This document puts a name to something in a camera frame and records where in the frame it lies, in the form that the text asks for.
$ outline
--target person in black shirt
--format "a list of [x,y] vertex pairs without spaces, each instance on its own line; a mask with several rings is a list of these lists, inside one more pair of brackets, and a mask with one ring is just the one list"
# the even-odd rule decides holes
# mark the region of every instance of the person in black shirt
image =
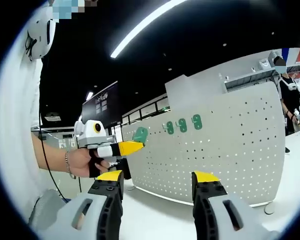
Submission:
[[287,129],[290,133],[294,133],[294,124],[298,124],[298,120],[294,115],[294,111],[295,109],[299,110],[300,93],[296,85],[294,88],[289,88],[288,86],[290,84],[296,84],[296,82],[287,74],[287,67],[285,65],[285,61],[280,56],[277,56],[273,60],[273,63],[275,65],[276,71],[280,74],[277,83],[277,89],[279,93],[279,98],[281,100],[283,112],[287,116]]

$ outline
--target led light strip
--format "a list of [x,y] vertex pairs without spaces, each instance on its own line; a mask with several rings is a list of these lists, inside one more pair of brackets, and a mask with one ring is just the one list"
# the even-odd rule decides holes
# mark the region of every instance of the led light strip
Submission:
[[137,26],[132,29],[131,32],[120,42],[120,44],[116,47],[113,53],[110,55],[111,58],[115,59],[121,51],[131,42],[132,39],[135,38],[146,26],[148,26],[151,22],[153,22],[156,18],[160,17],[165,12],[169,11],[173,7],[182,4],[187,0],[171,0],[161,7],[157,8],[155,11],[150,13],[145,19],[143,19]]

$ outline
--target shelf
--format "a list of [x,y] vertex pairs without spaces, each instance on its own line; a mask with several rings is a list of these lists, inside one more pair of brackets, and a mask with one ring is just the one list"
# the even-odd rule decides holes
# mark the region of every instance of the shelf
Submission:
[[[287,67],[287,73],[295,73],[295,72],[300,72],[300,63],[296,63]],[[277,76],[277,75],[278,73],[276,72],[275,68],[272,67],[270,69],[251,72],[249,74],[234,78],[226,82],[225,87],[228,90],[234,87],[239,87],[244,84],[253,83],[255,81],[271,78],[271,76]]]

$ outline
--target green wall hook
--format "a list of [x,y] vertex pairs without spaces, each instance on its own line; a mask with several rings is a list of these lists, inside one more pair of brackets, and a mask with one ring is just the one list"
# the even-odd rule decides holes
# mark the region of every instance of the green wall hook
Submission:
[[145,145],[147,136],[148,136],[148,129],[140,126],[133,134],[132,141],[138,142],[138,143],[143,143]]
[[191,118],[191,121],[193,122],[195,129],[197,129],[197,130],[202,129],[202,122],[201,122],[201,117],[199,114],[193,115],[193,117]]
[[180,118],[178,123],[175,122],[175,125],[180,128],[180,131],[182,133],[185,133],[187,131],[187,123],[184,118]]
[[172,123],[172,121],[168,121],[167,123],[166,123],[166,127],[165,127],[165,125],[164,124],[162,124],[162,128],[164,129],[164,130],[167,130],[168,131],[168,134],[174,134],[174,125],[173,125],[173,123]]

